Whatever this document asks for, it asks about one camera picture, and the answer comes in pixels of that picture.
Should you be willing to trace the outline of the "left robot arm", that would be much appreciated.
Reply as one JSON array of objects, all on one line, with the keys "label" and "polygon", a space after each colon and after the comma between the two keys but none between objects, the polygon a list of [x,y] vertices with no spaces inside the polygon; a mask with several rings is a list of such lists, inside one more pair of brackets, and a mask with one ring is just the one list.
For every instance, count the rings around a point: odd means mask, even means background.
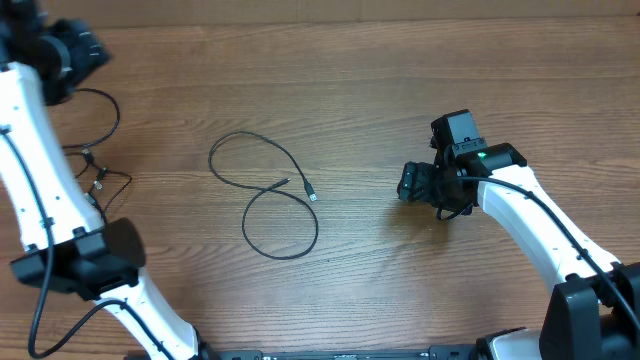
[{"label": "left robot arm", "polygon": [[41,298],[77,294],[110,312],[151,359],[211,359],[151,280],[133,223],[108,220],[82,190],[49,120],[108,59],[84,22],[49,23],[33,1],[2,3],[1,178],[24,249],[11,270]]}]

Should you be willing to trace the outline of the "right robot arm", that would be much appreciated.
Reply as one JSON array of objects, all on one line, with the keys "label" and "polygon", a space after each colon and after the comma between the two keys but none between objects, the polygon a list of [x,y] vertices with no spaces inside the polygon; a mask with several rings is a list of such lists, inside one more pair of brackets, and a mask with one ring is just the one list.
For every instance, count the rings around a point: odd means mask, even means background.
[{"label": "right robot arm", "polygon": [[623,264],[582,232],[511,144],[487,144],[469,110],[437,118],[431,131],[435,158],[405,164],[399,198],[430,204],[441,221],[480,208],[527,256],[550,300],[538,331],[432,346],[427,358],[639,360],[638,264]]}]

